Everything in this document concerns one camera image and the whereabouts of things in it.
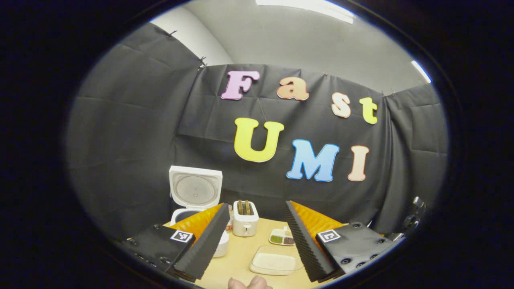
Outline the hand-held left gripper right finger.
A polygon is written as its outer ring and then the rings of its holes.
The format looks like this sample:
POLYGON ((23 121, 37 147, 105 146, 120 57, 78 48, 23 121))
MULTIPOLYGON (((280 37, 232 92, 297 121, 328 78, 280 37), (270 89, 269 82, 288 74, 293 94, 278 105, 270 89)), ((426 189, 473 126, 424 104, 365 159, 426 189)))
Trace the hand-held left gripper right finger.
POLYGON ((360 222, 340 223, 294 201, 285 220, 312 282, 349 274, 385 254, 394 242, 360 222))

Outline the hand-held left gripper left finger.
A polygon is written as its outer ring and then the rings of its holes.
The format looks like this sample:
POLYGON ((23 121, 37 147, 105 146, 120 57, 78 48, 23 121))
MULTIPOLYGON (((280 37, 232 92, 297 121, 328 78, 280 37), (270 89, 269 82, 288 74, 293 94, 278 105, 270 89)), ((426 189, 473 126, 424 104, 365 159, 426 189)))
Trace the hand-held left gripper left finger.
POLYGON ((172 226, 152 225, 122 245, 156 270, 196 281, 210 264, 229 219, 229 205, 221 203, 172 226))

